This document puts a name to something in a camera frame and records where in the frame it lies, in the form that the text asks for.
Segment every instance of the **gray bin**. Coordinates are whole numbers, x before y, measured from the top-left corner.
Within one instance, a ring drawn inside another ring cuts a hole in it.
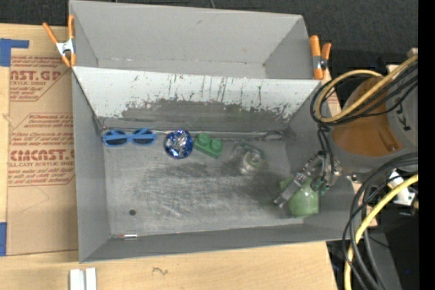
[[[278,183],[319,149],[302,16],[71,1],[80,261],[259,247],[341,237],[353,192],[345,179],[320,214],[293,218]],[[105,147],[110,128],[149,128],[153,145]],[[218,159],[182,160],[165,133],[208,132]],[[232,151],[260,149],[243,174]]]

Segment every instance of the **orange clamp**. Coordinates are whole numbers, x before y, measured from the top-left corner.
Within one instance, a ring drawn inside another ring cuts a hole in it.
[[[42,27],[46,30],[48,36],[50,37],[51,41],[56,45],[60,55],[62,56],[62,61],[65,63],[67,67],[75,66],[76,62],[76,55],[74,51],[74,16],[69,15],[68,16],[68,40],[64,43],[58,42],[58,39],[56,38],[56,35],[53,33],[53,30],[50,28],[50,26],[44,22],[42,24]],[[67,58],[67,55],[65,52],[70,51],[70,57],[69,60]]]

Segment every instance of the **green lego brick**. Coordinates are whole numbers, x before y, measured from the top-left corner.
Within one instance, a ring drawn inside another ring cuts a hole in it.
[[[207,133],[200,133],[193,144],[195,149],[206,153],[212,158],[218,158],[222,152],[224,144],[219,139],[212,139]]]

